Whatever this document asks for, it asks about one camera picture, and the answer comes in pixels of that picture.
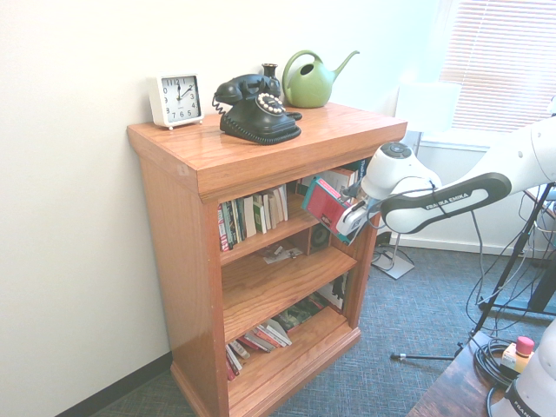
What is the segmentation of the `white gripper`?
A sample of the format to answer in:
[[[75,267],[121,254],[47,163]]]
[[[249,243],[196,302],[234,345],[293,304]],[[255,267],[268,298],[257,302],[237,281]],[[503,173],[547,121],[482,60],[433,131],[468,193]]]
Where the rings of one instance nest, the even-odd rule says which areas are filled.
[[[341,191],[340,202],[344,206],[351,206],[352,197]],[[367,210],[368,204],[366,202],[358,202],[347,208],[336,223],[337,236],[348,238],[353,232],[357,234],[367,222]]]

